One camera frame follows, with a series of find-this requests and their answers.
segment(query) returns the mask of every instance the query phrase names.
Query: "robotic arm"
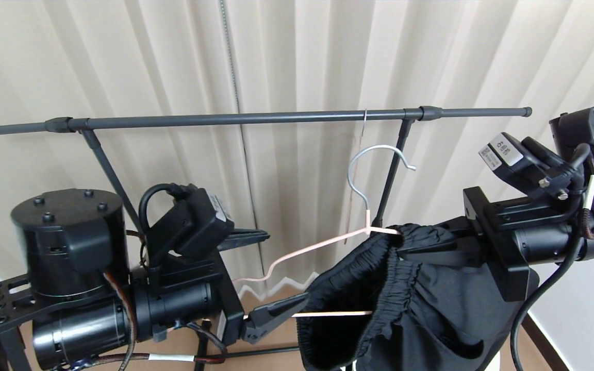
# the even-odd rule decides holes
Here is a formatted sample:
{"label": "robotic arm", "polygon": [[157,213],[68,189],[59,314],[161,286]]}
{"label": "robotic arm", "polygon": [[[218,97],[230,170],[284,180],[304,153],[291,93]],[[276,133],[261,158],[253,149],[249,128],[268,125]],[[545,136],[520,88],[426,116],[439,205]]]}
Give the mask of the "robotic arm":
{"label": "robotic arm", "polygon": [[[447,114],[436,110],[438,115],[430,117],[420,108],[414,120]],[[451,111],[471,115],[471,110]],[[405,110],[403,120],[419,112]],[[74,131],[70,124],[66,117],[58,132]],[[526,300],[516,327],[572,262],[594,258],[594,107],[565,113],[550,125],[558,154],[532,138],[518,141],[507,133],[479,152],[493,173],[526,197],[491,203],[481,188],[465,189],[465,215],[439,224],[457,240],[399,251],[403,258],[425,263],[486,263],[506,301],[526,299],[529,265],[559,263],[559,271]],[[173,197],[174,206],[149,226],[148,201],[161,191]],[[256,308],[245,318],[220,253],[269,235],[235,229],[207,190],[160,184],[144,194],[138,235],[147,255],[132,270],[122,208],[114,193],[62,190],[26,200],[12,211],[28,268],[26,275],[0,282],[0,344],[14,371],[30,370],[17,333],[27,321],[33,321],[41,368],[81,369],[97,364],[103,358],[98,355],[108,350],[132,349],[135,341],[150,338],[162,341],[172,328],[204,331],[194,322],[204,317],[216,317],[216,335],[208,336],[222,350],[238,339],[255,343],[304,308],[307,294]],[[12,291],[26,283],[30,289]],[[516,343],[513,351],[515,358]]]}

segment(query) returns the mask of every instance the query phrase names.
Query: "black garment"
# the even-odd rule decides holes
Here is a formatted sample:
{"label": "black garment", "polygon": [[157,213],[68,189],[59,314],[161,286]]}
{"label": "black garment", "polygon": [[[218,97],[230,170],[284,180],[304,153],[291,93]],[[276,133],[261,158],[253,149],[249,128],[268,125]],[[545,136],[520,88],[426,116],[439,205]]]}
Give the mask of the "black garment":
{"label": "black garment", "polygon": [[[308,287],[303,312],[372,310],[372,315],[300,317],[297,336],[308,371],[357,360],[361,371],[476,371],[497,354],[521,302],[506,303],[487,265],[446,267],[402,260],[394,247],[452,240],[433,227],[392,226],[372,234]],[[529,293],[538,285],[531,270]]]}

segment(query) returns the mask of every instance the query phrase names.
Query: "screw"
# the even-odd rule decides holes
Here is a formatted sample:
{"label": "screw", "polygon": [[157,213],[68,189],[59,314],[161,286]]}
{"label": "screw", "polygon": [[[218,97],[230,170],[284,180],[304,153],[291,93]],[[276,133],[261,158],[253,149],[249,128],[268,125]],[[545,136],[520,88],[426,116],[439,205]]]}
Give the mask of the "screw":
{"label": "screw", "polygon": [[43,215],[43,221],[45,223],[53,222],[54,221],[54,215],[52,215],[52,213],[50,213],[49,211],[47,211],[47,213],[45,213],[45,215]]}

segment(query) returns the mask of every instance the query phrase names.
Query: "pink clothes hanger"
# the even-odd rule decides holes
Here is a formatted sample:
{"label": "pink clothes hanger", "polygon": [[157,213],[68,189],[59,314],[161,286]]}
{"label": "pink clothes hanger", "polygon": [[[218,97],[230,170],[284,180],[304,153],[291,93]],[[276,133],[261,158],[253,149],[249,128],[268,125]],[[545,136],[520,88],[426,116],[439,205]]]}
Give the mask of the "pink clothes hanger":
{"label": "pink clothes hanger", "polygon": [[274,260],[274,262],[269,266],[268,270],[267,270],[267,274],[264,277],[260,277],[260,278],[252,278],[252,277],[242,277],[242,278],[238,278],[233,280],[233,282],[241,282],[243,280],[248,280],[250,282],[262,282],[264,280],[267,280],[271,275],[272,272],[274,271],[274,268],[276,267],[276,265],[278,265],[279,263],[286,261],[290,258],[294,258],[295,256],[304,254],[306,252],[309,251],[313,251],[314,249],[319,249],[320,247],[323,246],[327,246],[327,245],[331,245],[335,242],[339,242],[341,240],[345,240],[347,238],[351,238],[354,237],[355,235],[358,234],[362,234],[365,233],[366,235],[370,235],[370,232],[380,232],[380,233],[387,233],[387,234],[400,234],[400,232],[398,232],[397,230],[394,229],[389,229],[389,228],[379,228],[379,227],[375,227],[375,226],[370,226],[370,209],[368,206],[368,197],[366,197],[365,194],[363,194],[359,188],[354,186],[354,183],[352,181],[352,170],[354,167],[354,163],[356,162],[356,160],[358,160],[361,156],[363,156],[365,153],[370,152],[371,150],[374,149],[378,149],[378,148],[386,148],[389,150],[392,150],[393,152],[395,152],[396,154],[398,154],[398,156],[400,157],[400,159],[402,160],[403,164],[405,164],[405,166],[412,170],[415,171],[416,167],[410,165],[407,162],[407,159],[405,158],[405,154],[403,154],[403,152],[401,150],[399,150],[398,148],[394,147],[394,146],[390,146],[390,145],[373,145],[373,146],[369,146],[368,148],[365,148],[363,150],[361,150],[359,153],[357,153],[351,160],[350,165],[348,166],[347,169],[347,183],[349,184],[350,188],[352,188],[352,190],[354,191],[354,193],[358,194],[361,196],[361,198],[364,200],[364,204],[366,205],[366,225],[358,230],[355,230],[353,232],[349,232],[346,234],[342,234],[339,235],[338,237],[334,237],[334,238],[330,238],[328,240],[325,240],[323,242],[318,242],[317,244],[311,245],[311,246],[307,246],[304,247],[303,249],[299,249],[295,252],[292,252],[290,254],[286,254],[284,256],[282,256],[281,258],[278,258],[276,260]]}

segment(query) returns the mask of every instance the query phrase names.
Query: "brown baseboard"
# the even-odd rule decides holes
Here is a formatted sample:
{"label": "brown baseboard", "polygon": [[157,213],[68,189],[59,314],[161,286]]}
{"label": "brown baseboard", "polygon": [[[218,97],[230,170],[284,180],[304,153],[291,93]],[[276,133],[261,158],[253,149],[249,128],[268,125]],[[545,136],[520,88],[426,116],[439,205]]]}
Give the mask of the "brown baseboard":
{"label": "brown baseboard", "polygon": [[529,338],[535,344],[535,347],[540,350],[540,354],[544,360],[549,364],[552,371],[570,371],[568,366],[565,365],[563,359],[558,355],[558,352],[552,347],[549,340],[545,337],[545,334],[540,331],[540,328],[535,324],[530,315],[527,315],[522,322],[521,326],[524,328]]}

